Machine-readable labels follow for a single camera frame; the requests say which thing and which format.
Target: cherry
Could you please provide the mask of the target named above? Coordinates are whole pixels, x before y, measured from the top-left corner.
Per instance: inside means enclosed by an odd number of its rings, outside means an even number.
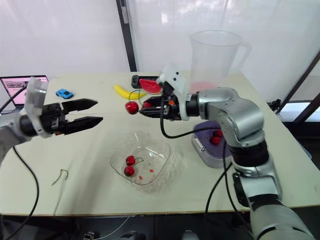
[[[223,133],[222,133],[221,130],[215,130],[215,131],[213,132],[213,136],[216,136],[216,137],[221,138],[221,137],[223,136]]]
[[[135,169],[133,166],[126,166],[123,172],[127,177],[131,177],[133,174],[135,174]]]
[[[131,155],[126,157],[125,162],[128,166],[132,166],[133,164],[136,163],[136,160],[135,160],[135,157]]]
[[[219,142],[220,142],[220,137],[218,137],[218,136],[213,136],[213,137],[210,139],[210,141],[211,141],[211,143],[212,143],[213,145],[218,145]]]
[[[150,102],[146,101],[142,104],[142,109],[149,108],[149,107],[152,107],[152,104]]]
[[[136,114],[139,111],[139,106],[135,101],[128,101],[124,106],[130,114]]]

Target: laptop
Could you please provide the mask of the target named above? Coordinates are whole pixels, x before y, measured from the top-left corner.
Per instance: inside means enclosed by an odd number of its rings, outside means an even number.
[[[48,83],[48,79],[46,75],[33,75],[33,76],[2,76],[0,77],[0,80],[2,82],[2,85],[4,86],[4,89],[9,95],[9,98],[11,98],[17,91],[19,91],[21,88],[28,85],[28,82],[31,77],[35,77],[39,80],[41,80],[44,83]],[[16,109],[22,109],[26,102],[26,91],[22,91],[18,96],[16,96],[13,99],[13,104]]]

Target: yellow banana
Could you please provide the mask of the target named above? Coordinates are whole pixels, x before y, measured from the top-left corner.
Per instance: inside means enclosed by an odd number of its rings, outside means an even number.
[[[114,90],[116,91],[117,94],[119,94],[121,97],[123,97],[125,99],[129,99],[129,96],[130,96],[130,100],[137,100],[137,99],[139,99],[139,98],[141,98],[141,97],[146,95],[145,92],[140,92],[140,93],[133,92],[133,93],[131,93],[131,92],[127,91],[127,90],[124,90],[122,88],[122,86],[120,86],[118,84],[115,84],[113,86],[113,88],[114,88]]]

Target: toy car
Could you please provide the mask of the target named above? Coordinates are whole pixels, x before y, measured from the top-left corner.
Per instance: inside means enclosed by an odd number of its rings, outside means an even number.
[[[62,97],[64,99],[70,99],[74,96],[74,94],[66,89],[60,89],[55,92],[58,97]]]

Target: white table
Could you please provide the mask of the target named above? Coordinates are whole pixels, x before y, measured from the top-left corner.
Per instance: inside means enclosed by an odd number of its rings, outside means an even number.
[[[71,113],[69,119],[88,115],[102,116],[104,119],[90,130],[48,139],[35,137],[17,146],[34,169],[40,184],[40,198],[34,215],[109,216],[204,211],[209,192],[223,170],[210,168],[203,163],[192,147],[190,136],[165,139],[160,131],[159,119],[141,114],[129,115],[126,112],[126,100],[115,93],[113,84],[132,90],[130,80],[133,74],[70,74],[50,82],[46,104],[62,102],[55,91],[65,88],[75,93],[74,99],[90,98],[99,101],[89,110]],[[142,76],[156,74],[140,73]],[[235,88],[241,97],[254,101],[264,113],[266,141],[283,188],[284,204],[292,208],[320,205],[320,172],[290,132],[242,74],[231,75],[226,85]],[[165,128],[169,134],[174,135],[189,131],[200,121],[198,117],[188,122],[166,121]],[[164,139],[177,154],[184,151],[179,162],[179,174],[161,192],[140,192],[120,179],[110,167],[109,160],[114,151],[113,138],[138,130]],[[51,186],[60,169],[69,171],[68,179],[60,179]],[[228,173],[231,195],[236,207],[243,210],[245,208],[238,204],[234,193],[232,172],[230,170]],[[26,215],[34,204],[35,195],[32,176],[11,150],[0,170],[0,212]],[[212,197],[209,210],[233,210],[223,181]]]

